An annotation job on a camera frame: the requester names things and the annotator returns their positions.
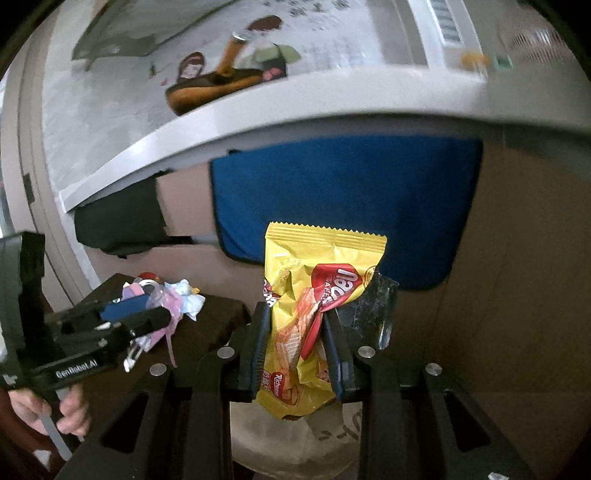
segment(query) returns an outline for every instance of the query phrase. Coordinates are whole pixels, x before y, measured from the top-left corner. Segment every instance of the finger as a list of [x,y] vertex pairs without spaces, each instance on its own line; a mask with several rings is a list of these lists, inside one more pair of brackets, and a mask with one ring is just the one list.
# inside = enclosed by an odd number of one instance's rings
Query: finger
[[45,429],[44,425],[41,422],[41,419],[39,419],[39,417],[37,417],[37,419],[31,423],[28,424],[33,430],[38,431],[39,433],[43,434],[43,435],[48,435],[47,430]]
[[72,385],[70,392],[66,398],[60,403],[60,411],[64,417],[73,414],[76,410],[80,410],[80,406],[84,402],[84,391],[81,384]]
[[23,388],[22,390],[13,390],[9,392],[8,395],[10,395],[13,408],[16,403],[29,409],[36,415],[51,415],[51,407],[49,403],[47,403],[42,398],[39,398],[28,388]]
[[82,424],[82,426],[72,432],[72,435],[76,435],[79,437],[84,437],[90,430],[90,417],[86,417],[86,420]]
[[80,409],[76,410],[71,415],[58,420],[56,427],[62,433],[70,433],[83,427],[86,420],[86,409]]

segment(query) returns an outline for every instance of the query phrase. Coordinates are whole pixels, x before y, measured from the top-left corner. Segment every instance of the human hand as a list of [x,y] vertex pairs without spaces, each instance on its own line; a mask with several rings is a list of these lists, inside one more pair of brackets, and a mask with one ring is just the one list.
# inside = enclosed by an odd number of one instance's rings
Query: human hand
[[[39,415],[51,415],[51,407],[42,398],[37,397],[31,390],[12,390],[8,392],[12,409],[17,416],[32,429],[47,435]],[[63,434],[84,436],[90,428],[88,403],[84,399],[82,385],[73,385],[70,392],[60,403],[60,411],[64,416],[56,427]]]

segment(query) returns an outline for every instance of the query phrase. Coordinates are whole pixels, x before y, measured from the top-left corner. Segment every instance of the white door frame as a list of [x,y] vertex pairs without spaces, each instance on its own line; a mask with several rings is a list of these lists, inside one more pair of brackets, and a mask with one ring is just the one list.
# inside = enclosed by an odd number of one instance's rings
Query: white door frame
[[15,231],[46,236],[43,292],[55,311],[81,301],[92,289],[60,220],[43,147],[43,78],[59,10],[23,45],[8,73],[0,122],[0,166]]

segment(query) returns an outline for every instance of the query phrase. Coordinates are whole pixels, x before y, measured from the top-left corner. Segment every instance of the candy wrapper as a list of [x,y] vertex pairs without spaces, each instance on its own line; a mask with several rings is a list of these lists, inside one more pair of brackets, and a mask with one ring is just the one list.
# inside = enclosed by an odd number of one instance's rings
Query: candy wrapper
[[197,314],[201,311],[203,304],[205,303],[205,297],[199,295],[199,289],[192,287],[189,284],[189,281],[185,278],[178,283],[165,282],[164,286],[181,295],[181,298],[183,299],[181,313],[187,314],[192,321],[196,322]]
[[278,419],[301,417],[335,397],[318,340],[322,313],[363,293],[386,237],[271,223],[265,239],[264,294],[273,331],[256,399]]

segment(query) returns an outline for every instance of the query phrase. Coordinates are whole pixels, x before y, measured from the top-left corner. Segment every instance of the cartoon illustration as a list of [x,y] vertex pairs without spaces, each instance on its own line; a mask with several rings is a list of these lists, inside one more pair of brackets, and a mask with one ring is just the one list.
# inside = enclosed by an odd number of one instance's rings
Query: cartoon illustration
[[196,51],[185,57],[178,66],[177,83],[166,90],[170,108],[182,115],[230,93],[287,77],[287,65],[301,59],[289,45],[263,40],[262,47],[236,62],[247,43],[257,37],[264,39],[282,26],[283,20],[277,15],[251,22],[242,32],[234,33],[217,68],[207,74],[202,74],[206,64],[203,53]]

